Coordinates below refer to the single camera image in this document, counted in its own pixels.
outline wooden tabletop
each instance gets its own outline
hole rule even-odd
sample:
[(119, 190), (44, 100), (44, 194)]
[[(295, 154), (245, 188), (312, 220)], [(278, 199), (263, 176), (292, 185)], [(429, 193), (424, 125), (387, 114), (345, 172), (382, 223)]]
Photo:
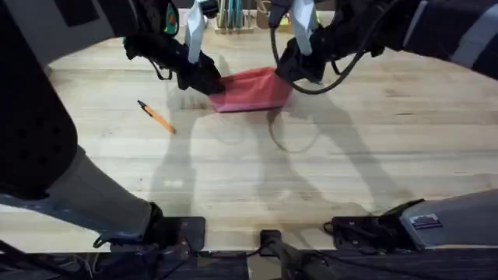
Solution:
[[(279, 34), (280, 51), (288, 39)], [(202, 48), (223, 75), (275, 64), (266, 31), (210, 30)], [(217, 114), (202, 94), (159, 81), (147, 60), (128, 61), (121, 40), (51, 67), (88, 155), (166, 215), (205, 217), (206, 249), (254, 249), (261, 229), (281, 229), (298, 247), (330, 248), (320, 228), (332, 216), (498, 184), (498, 82), (433, 59), (365, 56), (329, 93), (294, 92), (282, 112), (240, 114)], [(325, 77), (336, 78), (331, 69)], [(0, 225), (0, 238), (32, 252), (93, 250), (97, 237), (9, 207), (0, 208)]]

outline black padding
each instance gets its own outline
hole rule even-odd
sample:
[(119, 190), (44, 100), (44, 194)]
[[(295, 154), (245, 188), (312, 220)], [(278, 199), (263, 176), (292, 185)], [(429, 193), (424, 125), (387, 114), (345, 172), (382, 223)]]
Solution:
[(495, 4), (496, 0), (429, 1), (405, 50), (450, 60), (468, 29)]
[(54, 0), (68, 26), (78, 26), (99, 19), (92, 0)]
[(43, 198), (76, 154), (76, 129), (4, 2), (0, 30), (0, 192)]
[(491, 78), (498, 79), (498, 35), (488, 43), (472, 69)]
[(138, 27), (131, 2), (99, 0), (99, 3), (116, 37), (126, 37), (137, 31)]

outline orange pen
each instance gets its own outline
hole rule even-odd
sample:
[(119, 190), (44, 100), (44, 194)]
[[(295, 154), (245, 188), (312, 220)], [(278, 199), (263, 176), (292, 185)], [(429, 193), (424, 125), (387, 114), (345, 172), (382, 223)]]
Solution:
[(156, 114), (152, 109), (150, 109), (149, 106), (147, 106), (145, 103), (139, 100), (140, 107), (142, 110), (144, 110), (151, 118), (154, 120), (158, 121), (162, 126), (164, 126), (165, 129), (170, 131), (171, 133), (175, 134), (177, 131), (174, 129), (174, 127), (171, 126), (171, 124), (168, 124), (160, 115)]

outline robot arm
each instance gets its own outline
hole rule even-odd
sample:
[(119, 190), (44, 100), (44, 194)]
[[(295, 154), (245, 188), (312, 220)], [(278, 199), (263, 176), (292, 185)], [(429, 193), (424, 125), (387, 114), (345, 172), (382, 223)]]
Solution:
[[(108, 38), (127, 37), (128, 56), (146, 56), (177, 71), (183, 86), (220, 90), (212, 61), (201, 54), (205, 64), (202, 59), (188, 62), (188, 48), (164, 32), (169, 1), (123, 1), (119, 9), (115, 3), (0, 1), (0, 29), (7, 39), (0, 51), (8, 54), (0, 58), (5, 104), (0, 112), (0, 203), (98, 232), (95, 247), (107, 240), (167, 247), (189, 232), (197, 234), (190, 238), (190, 248), (200, 250), (202, 218), (164, 218), (159, 207), (133, 196), (91, 162), (44, 74), (44, 67), (57, 58)], [(193, 72), (214, 78), (184, 78)]]
[[(269, 19), (272, 33), (281, 15), (292, 11), (297, 2), (313, 5), (307, 0), (272, 1)], [(305, 19), (305, 23), (310, 22), (311, 13)], [(498, 1), (338, 0), (329, 26), (313, 28), (308, 24), (305, 31), (308, 39), (296, 36), (290, 40), (280, 58), (273, 46), (276, 73), (287, 82), (293, 84), (299, 79), (320, 82), (328, 62), (334, 65), (335, 61), (356, 54), (343, 73), (336, 70), (342, 75), (328, 88), (310, 91), (294, 85), (307, 94), (329, 91), (365, 53), (374, 57), (382, 54), (385, 47), (454, 62), (498, 79), (494, 68), (498, 62)]]

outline pink cloth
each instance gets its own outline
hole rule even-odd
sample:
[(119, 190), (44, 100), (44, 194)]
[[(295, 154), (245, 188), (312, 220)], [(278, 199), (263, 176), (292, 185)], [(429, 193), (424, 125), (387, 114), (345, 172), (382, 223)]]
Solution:
[(225, 92), (211, 95), (209, 100), (220, 113), (283, 107), (292, 87), (274, 71), (274, 68), (265, 67), (222, 77)]

